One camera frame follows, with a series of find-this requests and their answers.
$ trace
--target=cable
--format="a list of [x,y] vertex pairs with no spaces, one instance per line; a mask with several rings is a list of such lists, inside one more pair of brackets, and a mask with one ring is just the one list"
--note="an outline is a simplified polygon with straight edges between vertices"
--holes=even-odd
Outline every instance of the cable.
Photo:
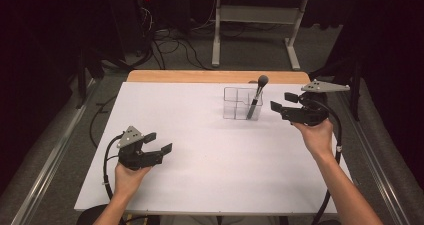
[[205,22],[203,25],[201,25],[200,27],[197,27],[197,28],[192,28],[192,29],[191,29],[191,31],[198,30],[198,29],[201,29],[201,28],[204,28],[204,27],[208,27],[208,26],[210,26],[210,25],[212,25],[212,24],[215,24],[215,22],[212,22],[212,23],[209,23],[209,24],[208,24],[208,22],[209,22],[209,21],[211,20],[211,18],[212,18],[212,15],[213,15],[213,11],[214,11],[215,5],[216,5],[216,0],[213,0],[212,9],[211,9],[211,12],[210,12],[210,14],[209,14],[209,18],[206,20],[206,22]]
[[161,67],[161,66],[160,66],[160,63],[159,63],[159,61],[157,60],[157,58],[156,58],[156,56],[155,56],[156,61],[157,61],[157,62],[158,62],[158,64],[159,64],[159,68],[160,68],[160,69],[163,69],[163,70],[166,70],[165,60],[163,59],[162,52],[160,51],[159,46],[158,46],[158,44],[156,43],[156,41],[155,41],[155,40],[153,40],[153,44],[155,44],[156,49],[158,50],[159,55],[160,55],[160,58],[161,58],[161,60],[162,60],[162,65],[163,65],[163,67]]
[[115,95],[115,96],[113,96],[113,97],[111,97],[111,98],[109,98],[109,100],[107,100],[105,103],[98,103],[97,105],[101,105],[100,106],[100,108],[97,110],[97,112],[96,112],[96,114],[94,114],[94,116],[93,116],[93,118],[91,119],[91,122],[90,122],[90,128],[89,128],[89,135],[90,135],[90,140],[91,140],[91,143],[93,144],[93,146],[97,149],[97,147],[98,147],[98,144],[94,141],[94,138],[93,138],[93,124],[94,124],[94,120],[96,120],[96,117],[97,117],[97,115],[99,115],[100,113],[106,113],[105,111],[103,111],[103,108],[108,104],[108,103],[110,103],[111,101],[113,101],[116,97],[118,96],[118,94],[117,95]]
[[[315,101],[315,100],[311,100],[311,99],[308,99],[308,102],[315,103],[316,105],[326,109],[333,116],[333,118],[336,120],[336,123],[337,123],[339,130],[338,130],[338,138],[337,138],[337,144],[336,144],[336,153],[334,155],[334,158],[336,159],[337,164],[340,164],[340,159],[341,159],[341,155],[342,155],[342,144],[341,144],[342,124],[340,122],[339,117],[337,116],[337,114],[334,112],[333,109],[331,109],[329,106],[325,105],[324,103],[321,103],[321,102],[318,102],[318,101]],[[330,191],[327,189],[327,192],[325,193],[324,201],[322,202],[320,209],[318,210],[317,214],[315,215],[314,220],[312,221],[312,225],[316,225],[316,224],[319,223],[319,220],[321,219],[322,215],[324,214],[325,209],[327,208],[330,197],[331,197]]]
[[165,42],[162,42],[162,43],[159,43],[159,47],[160,46],[162,46],[163,44],[166,44],[166,43],[176,43],[177,44],[177,46],[175,46],[175,48],[173,48],[172,50],[170,50],[170,51],[168,51],[168,52],[163,52],[163,51],[161,51],[161,53],[162,54],[168,54],[168,53],[173,53],[173,52],[175,52],[175,51],[177,51],[177,49],[180,47],[180,42],[179,41],[177,41],[177,40],[171,40],[171,41],[165,41]]
[[170,35],[171,35],[171,30],[170,30],[169,28],[162,29],[162,30],[157,30],[155,33],[156,33],[156,34],[158,34],[158,33],[164,32],[164,31],[167,31],[167,32],[168,32],[168,35],[165,35],[165,36],[163,36],[163,37],[161,37],[161,38],[155,38],[155,39],[156,39],[156,40],[161,40],[161,39],[163,39],[163,38],[170,37]]
[[241,31],[239,33],[237,33],[236,35],[225,35],[224,33],[221,33],[221,35],[224,36],[224,37],[232,37],[232,38],[234,38],[234,37],[238,37],[238,36],[242,35],[245,30],[246,30],[246,27],[245,26],[241,26]]
[[197,28],[196,30],[192,30],[192,32],[194,32],[194,33],[196,33],[196,34],[200,34],[200,35],[207,35],[207,34],[212,34],[212,33],[214,33],[214,31],[215,31],[215,29],[214,28],[212,28],[212,29],[208,29],[208,30],[206,30],[206,32],[199,32],[201,29],[205,29],[205,28],[210,28],[211,27],[211,25],[214,25],[215,24],[215,22],[211,22],[211,23],[209,23],[208,25],[206,25],[206,26],[203,26],[202,28]]
[[190,61],[190,59],[188,58],[188,50],[187,50],[187,47],[184,45],[184,44],[182,44],[181,43],[181,45],[183,45],[185,48],[186,48],[186,55],[187,55],[187,60],[190,62],[190,64],[192,64],[193,66],[195,66],[195,67],[198,67],[198,68],[203,68],[203,69],[205,69],[205,70],[213,70],[212,68],[207,68],[207,67],[205,67],[203,64],[202,64],[202,62],[197,58],[197,52],[196,52],[196,50],[193,48],[193,46],[191,45],[191,43],[187,40],[187,39],[185,39],[185,38],[180,38],[181,40],[183,40],[183,41],[185,41],[189,46],[190,46],[190,48],[191,48],[191,50],[193,50],[193,53],[194,53],[194,58],[196,59],[196,61],[199,63],[199,65],[200,65],[200,67],[199,66],[197,66],[197,65],[195,65],[195,64],[193,64],[191,61]]
[[[107,175],[107,162],[114,157],[118,157],[118,155],[116,155],[116,156],[112,156],[112,157],[108,158],[109,150],[112,147],[112,144],[114,142],[116,142],[116,140],[121,139],[124,134],[125,134],[125,132],[122,132],[121,135],[114,137],[112,139],[112,141],[110,141],[109,145],[106,148],[105,157],[104,157],[104,160],[103,160],[103,184],[105,185],[105,189],[106,189],[107,195],[109,196],[109,199],[112,199],[113,192],[112,192],[112,188],[110,187],[109,176]],[[128,219],[126,221],[123,218],[121,218],[119,224],[125,225],[127,222],[135,221],[135,220],[138,220],[138,219],[141,219],[141,218],[147,218],[147,216],[139,216],[139,217]]]
[[144,15],[143,23],[141,24],[141,28],[142,28],[142,32],[143,32],[143,37],[145,37],[144,30],[143,30],[143,25],[144,25],[144,22],[146,21],[147,14],[149,15],[149,18],[150,18],[149,19],[150,20],[150,22],[149,22],[149,29],[146,31],[147,33],[150,32],[150,30],[152,29],[153,16],[152,16],[152,14],[150,13],[149,10],[147,10],[144,7],[140,7],[140,12],[142,12],[142,11],[144,11],[145,15]]
[[106,64],[102,64],[102,67],[104,67],[104,68],[108,68],[108,69],[112,69],[112,70],[124,69],[128,72],[131,72],[132,70],[135,69],[135,67],[140,66],[141,64],[150,60],[150,58],[152,57],[152,51],[150,49],[148,49],[147,52],[145,53],[144,57],[142,57],[140,60],[138,60],[137,62],[135,62],[133,64],[127,64],[126,62],[124,62],[120,59],[113,58],[113,57],[105,55],[103,53],[101,53],[100,57],[105,58],[105,60],[108,60],[112,64],[117,66],[117,67],[112,67],[112,66],[108,66]]

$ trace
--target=metal stand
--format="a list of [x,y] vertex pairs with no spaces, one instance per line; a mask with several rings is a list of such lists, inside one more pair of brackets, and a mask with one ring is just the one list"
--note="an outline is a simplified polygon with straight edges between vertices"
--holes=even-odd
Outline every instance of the metal stand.
[[221,21],[256,22],[272,24],[292,24],[291,37],[285,38],[284,44],[289,55],[293,70],[300,70],[299,61],[293,44],[302,22],[307,0],[302,0],[299,8],[276,8],[256,6],[231,6],[221,5],[221,0],[216,0],[215,9],[215,36],[212,49],[212,66],[219,67],[221,53],[220,24]]

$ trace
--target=clear plastic container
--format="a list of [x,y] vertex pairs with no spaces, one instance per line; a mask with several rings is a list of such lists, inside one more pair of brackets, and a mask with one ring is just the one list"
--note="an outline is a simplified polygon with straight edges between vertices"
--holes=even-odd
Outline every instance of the clear plastic container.
[[259,94],[256,105],[252,105],[255,96],[256,89],[253,88],[224,88],[224,118],[257,121],[263,104],[262,93]]

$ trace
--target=table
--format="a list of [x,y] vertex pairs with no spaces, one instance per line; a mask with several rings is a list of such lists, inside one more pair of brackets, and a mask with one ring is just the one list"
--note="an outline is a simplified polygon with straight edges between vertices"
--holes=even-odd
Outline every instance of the table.
[[[264,90],[260,119],[223,119],[223,87],[255,87],[248,82],[262,74],[270,82]],[[326,191],[319,170],[300,133],[270,111],[268,101],[281,94],[278,102],[289,106],[282,101],[281,89],[300,92],[302,84],[308,82],[305,73],[133,71],[127,81],[115,102],[76,210],[108,202],[101,172],[106,146],[134,125],[144,134],[158,133],[143,150],[158,150],[173,142],[173,151],[146,176],[128,212],[220,216],[317,212]],[[118,152],[114,147],[110,156]],[[114,164],[110,162],[108,167],[112,185]],[[341,166],[349,174],[343,159]],[[332,201],[326,212],[336,213]]]
[[215,9],[215,36],[212,49],[212,66],[219,67],[221,53],[220,27],[221,21],[255,22],[292,25],[290,37],[284,39],[284,45],[289,55],[293,70],[300,70],[299,61],[294,50],[294,41],[305,13],[307,0],[301,0],[299,7],[257,7],[221,5],[221,0],[216,0]]

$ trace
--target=gray carpet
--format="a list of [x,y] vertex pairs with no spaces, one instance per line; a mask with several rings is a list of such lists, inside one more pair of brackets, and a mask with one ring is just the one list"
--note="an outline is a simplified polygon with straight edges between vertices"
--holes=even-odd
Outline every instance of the gray carpet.
[[[254,29],[248,29],[237,37],[233,37],[240,31],[237,26],[223,29],[223,33],[227,36],[222,38],[221,66],[218,70],[291,70],[287,54],[283,50],[283,36],[281,36],[282,33],[289,30],[286,27],[268,30],[269,25],[268,27],[254,24],[252,26],[254,26]],[[314,71],[325,64],[339,31],[340,29],[322,31],[318,27],[301,29],[295,48],[303,71]],[[162,41],[158,41],[161,51],[164,53],[170,52],[163,54],[167,69],[197,70],[199,68],[195,66],[199,65],[199,62],[203,66],[210,66],[212,34],[208,33],[208,30],[201,30],[201,32],[205,34],[192,33],[191,36],[187,37],[195,48],[199,61],[196,61],[194,52],[187,43],[180,40],[187,47],[187,50],[185,50],[183,45],[179,44],[177,47],[178,43],[166,37],[167,32],[160,34],[163,37]],[[173,34],[173,36],[181,37],[182,35]],[[157,52],[155,54],[157,60],[162,64],[159,54]],[[128,55],[128,61],[135,61],[136,59],[135,56]],[[138,68],[158,69],[158,63],[152,58]],[[80,213],[76,212],[73,207],[95,152],[89,137],[90,123],[99,109],[97,103],[104,103],[116,95],[126,76],[126,73],[118,70],[106,70],[106,76],[99,81],[100,84],[94,97],[88,102],[87,109],[72,134],[69,148],[47,192],[39,203],[31,224],[76,223]],[[10,224],[13,220],[50,151],[69,123],[76,101],[76,94],[74,94],[67,106],[57,115],[55,121],[51,123],[28,153],[24,164],[0,199],[0,224]],[[337,99],[335,94],[331,94],[329,105],[336,110],[343,123],[344,157],[354,181],[384,224],[396,224],[368,167],[359,145],[359,138],[349,121],[348,115],[343,110],[344,104]],[[376,153],[380,155],[382,166],[389,173],[389,179],[393,183],[402,205],[407,210],[411,224],[424,224],[423,214],[419,212],[423,211],[422,208],[424,208],[422,190],[414,183],[412,175],[391,143],[390,137],[385,131],[366,91],[366,84],[362,84],[359,105],[361,125],[364,126],[367,135],[369,134],[370,141],[376,144]],[[111,111],[112,108],[113,102],[105,107],[105,111]],[[96,142],[101,138],[109,114],[109,112],[101,113],[94,120],[92,133]],[[309,224],[311,220],[312,217],[310,216],[291,217],[289,219],[290,224]]]

